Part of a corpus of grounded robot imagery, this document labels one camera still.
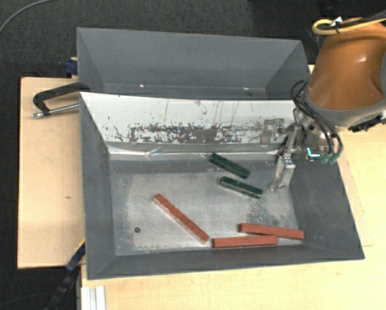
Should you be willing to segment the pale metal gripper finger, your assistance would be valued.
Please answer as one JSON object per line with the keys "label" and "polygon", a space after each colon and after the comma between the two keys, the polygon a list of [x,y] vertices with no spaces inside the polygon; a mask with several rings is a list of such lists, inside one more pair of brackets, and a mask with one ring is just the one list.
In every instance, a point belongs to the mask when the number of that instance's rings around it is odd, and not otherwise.
{"label": "pale metal gripper finger", "polygon": [[259,136],[261,145],[279,145],[285,140],[285,120],[282,118],[266,119]]}
{"label": "pale metal gripper finger", "polygon": [[288,187],[296,169],[291,156],[279,156],[276,160],[275,176],[268,188],[271,191]]}

